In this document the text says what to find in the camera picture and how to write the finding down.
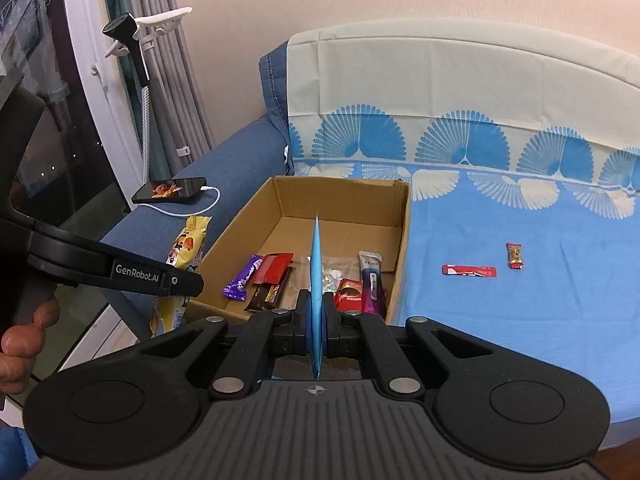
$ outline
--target phone screen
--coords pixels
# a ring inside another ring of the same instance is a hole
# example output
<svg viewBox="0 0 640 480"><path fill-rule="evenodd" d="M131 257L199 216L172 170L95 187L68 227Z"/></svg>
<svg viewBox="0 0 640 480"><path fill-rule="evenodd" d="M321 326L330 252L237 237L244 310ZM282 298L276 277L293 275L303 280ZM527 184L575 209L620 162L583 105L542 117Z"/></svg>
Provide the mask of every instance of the phone screen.
<svg viewBox="0 0 640 480"><path fill-rule="evenodd" d="M142 186L132 197L134 204L144 202L188 202L206 185L204 177L152 180Z"/></svg>

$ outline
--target sofa armrest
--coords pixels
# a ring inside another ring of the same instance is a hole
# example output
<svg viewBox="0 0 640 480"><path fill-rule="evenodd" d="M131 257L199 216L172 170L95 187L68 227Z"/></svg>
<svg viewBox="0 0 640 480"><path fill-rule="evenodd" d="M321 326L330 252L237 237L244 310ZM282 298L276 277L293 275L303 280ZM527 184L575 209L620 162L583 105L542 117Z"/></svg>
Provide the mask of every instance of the sofa armrest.
<svg viewBox="0 0 640 480"><path fill-rule="evenodd" d="M176 177L203 176L220 190L220 201L204 213L211 216L204 251L270 177L286 174L286 142L267 116L248 124L225 142L184 168ZM169 212L186 214L206 208L215 191L203 192L191 204L160 204ZM163 262L185 218L172 218L148 207L138 207L122 219L103 242ZM153 298L119 290L103 290L105 297L139 339L150 336Z"/></svg>

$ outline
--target wooden floor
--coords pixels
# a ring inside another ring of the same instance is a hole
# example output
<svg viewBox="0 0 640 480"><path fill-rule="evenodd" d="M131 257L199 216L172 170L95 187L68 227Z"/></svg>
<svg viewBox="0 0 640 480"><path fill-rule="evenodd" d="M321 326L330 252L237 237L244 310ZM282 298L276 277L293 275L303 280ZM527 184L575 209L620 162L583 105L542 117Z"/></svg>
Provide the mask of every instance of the wooden floor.
<svg viewBox="0 0 640 480"><path fill-rule="evenodd" d="M610 480L640 480L640 439L601 451L593 462Z"/></svg>

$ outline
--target red stick packet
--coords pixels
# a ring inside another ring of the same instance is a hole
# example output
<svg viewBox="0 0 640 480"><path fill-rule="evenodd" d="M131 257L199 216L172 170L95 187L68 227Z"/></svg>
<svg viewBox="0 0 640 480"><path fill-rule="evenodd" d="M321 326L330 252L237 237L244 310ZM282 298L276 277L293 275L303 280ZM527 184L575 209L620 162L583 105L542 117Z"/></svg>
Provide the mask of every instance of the red stick packet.
<svg viewBox="0 0 640 480"><path fill-rule="evenodd" d="M292 259L293 253L267 254L251 278L251 283L255 283L255 285L279 284Z"/></svg>
<svg viewBox="0 0 640 480"><path fill-rule="evenodd" d="M481 278L495 278L495 267L474 267L464 265L443 265L442 273L453 276L480 276Z"/></svg>

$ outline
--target wall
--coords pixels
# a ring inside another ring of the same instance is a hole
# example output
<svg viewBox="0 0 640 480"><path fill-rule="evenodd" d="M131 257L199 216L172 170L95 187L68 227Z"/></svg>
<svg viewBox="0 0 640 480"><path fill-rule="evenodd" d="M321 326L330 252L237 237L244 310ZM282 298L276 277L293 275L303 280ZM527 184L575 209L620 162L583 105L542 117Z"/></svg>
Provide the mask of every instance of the wall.
<svg viewBox="0 0 640 480"><path fill-rule="evenodd" d="M396 16L457 16L524 23L640 56L640 0L178 0L216 140L264 112L258 59L296 32Z"/></svg>

